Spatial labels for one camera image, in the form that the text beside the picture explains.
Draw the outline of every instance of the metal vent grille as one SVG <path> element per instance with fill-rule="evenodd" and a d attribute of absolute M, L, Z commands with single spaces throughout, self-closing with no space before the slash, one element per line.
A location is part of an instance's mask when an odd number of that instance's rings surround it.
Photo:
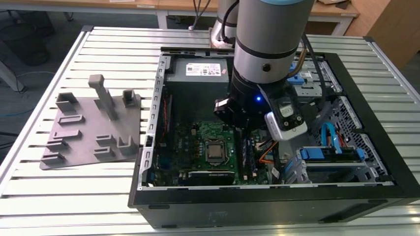
<path fill-rule="evenodd" d="M 351 146 L 362 148 L 366 151 L 366 161 L 372 163 L 372 167 L 375 167 L 378 174 L 386 175 L 387 170 L 374 149 L 370 137 L 366 134 L 359 134 L 355 132 L 355 129 L 362 128 L 362 124 L 355 116 L 346 97 L 340 97 L 340 99 L 338 99 L 332 105 L 331 112 L 326 117 L 326 121 L 335 125 L 340 134 L 344 136 L 346 142 Z M 320 131 L 316 132 L 314 138 L 316 144 L 322 145 Z"/>

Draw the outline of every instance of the sticker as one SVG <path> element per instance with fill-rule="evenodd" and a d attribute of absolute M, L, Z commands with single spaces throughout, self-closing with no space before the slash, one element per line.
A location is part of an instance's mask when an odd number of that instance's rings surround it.
<path fill-rule="evenodd" d="M 155 8 L 156 6 L 154 5 L 138 5 L 139 8 Z"/>
<path fill-rule="evenodd" d="M 280 172 L 278 171 L 278 169 L 274 167 L 274 169 L 271 170 L 271 173 L 274 174 L 274 176 L 279 179 L 280 178 Z"/>
<path fill-rule="evenodd" d="M 300 72 L 300 76 L 302 76 L 302 77 L 311 77 L 311 78 L 312 78 L 311 73 L 306 73 L 306 72 Z"/>
<path fill-rule="evenodd" d="M 187 76 L 222 76 L 220 64 L 214 63 L 188 63 Z"/>
<path fill-rule="evenodd" d="M 280 113 L 284 118 L 294 115 L 294 107 L 291 105 L 280 108 Z"/>

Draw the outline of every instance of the cpu socket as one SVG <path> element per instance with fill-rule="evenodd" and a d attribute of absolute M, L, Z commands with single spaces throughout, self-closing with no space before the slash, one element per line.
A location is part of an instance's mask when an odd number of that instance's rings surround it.
<path fill-rule="evenodd" d="M 218 166 L 226 161 L 226 148 L 223 140 L 207 140 L 206 161 Z"/>

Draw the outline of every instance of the slatted metal table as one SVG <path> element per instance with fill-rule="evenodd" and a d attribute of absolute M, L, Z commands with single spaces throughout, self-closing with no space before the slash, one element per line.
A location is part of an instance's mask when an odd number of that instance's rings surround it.
<path fill-rule="evenodd" d="M 419 235 L 420 201 L 342 224 L 155 230 L 138 211 L 127 207 L 134 162 L 39 169 L 58 94 L 71 91 L 75 96 L 96 96 L 87 81 L 91 74 L 103 74 L 112 95 L 135 89 L 147 98 L 142 101 L 144 127 L 160 47 L 206 48 L 208 38 L 207 31 L 175 29 L 95 27 L 80 33 L 0 167 L 0 235 Z M 310 40 L 316 51 L 340 55 L 420 179 L 419 94 L 375 43 L 360 37 L 320 35 L 312 35 Z"/>

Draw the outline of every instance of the green motherboard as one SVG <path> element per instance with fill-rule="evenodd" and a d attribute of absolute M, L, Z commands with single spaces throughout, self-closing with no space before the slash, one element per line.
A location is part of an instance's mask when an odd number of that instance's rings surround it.
<path fill-rule="evenodd" d="M 260 142 L 258 132 L 251 138 L 255 147 Z M 171 153 L 160 157 L 162 168 L 156 172 L 166 186 L 179 186 L 179 178 L 191 171 L 234 172 L 234 185 L 267 183 L 264 165 L 252 174 L 240 171 L 244 168 L 242 153 L 238 153 L 242 148 L 236 148 L 234 130 L 223 123 L 176 123 L 172 146 Z"/>

